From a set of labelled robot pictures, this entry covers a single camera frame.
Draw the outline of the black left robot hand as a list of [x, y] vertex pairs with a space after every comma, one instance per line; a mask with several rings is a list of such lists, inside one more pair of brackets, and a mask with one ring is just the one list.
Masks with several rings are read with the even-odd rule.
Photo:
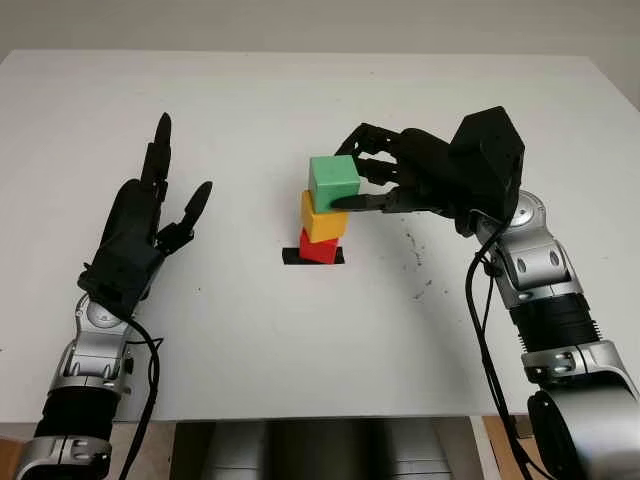
[[168, 256], [193, 240], [195, 224], [205, 209], [213, 183], [205, 181], [196, 189], [180, 222], [159, 227], [161, 206], [168, 190], [171, 130], [171, 117], [163, 113], [154, 139], [147, 144], [141, 175], [125, 182], [116, 195], [102, 242], [125, 234]]

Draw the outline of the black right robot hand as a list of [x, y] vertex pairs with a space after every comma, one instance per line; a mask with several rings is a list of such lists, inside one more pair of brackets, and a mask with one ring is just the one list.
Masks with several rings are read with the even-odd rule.
[[452, 219], [457, 233], [476, 233], [478, 215], [470, 194], [449, 159], [449, 144], [423, 130], [401, 132], [362, 123], [336, 151], [352, 158], [368, 182], [394, 185], [382, 194], [350, 194], [333, 200], [334, 210], [385, 214], [428, 211]]

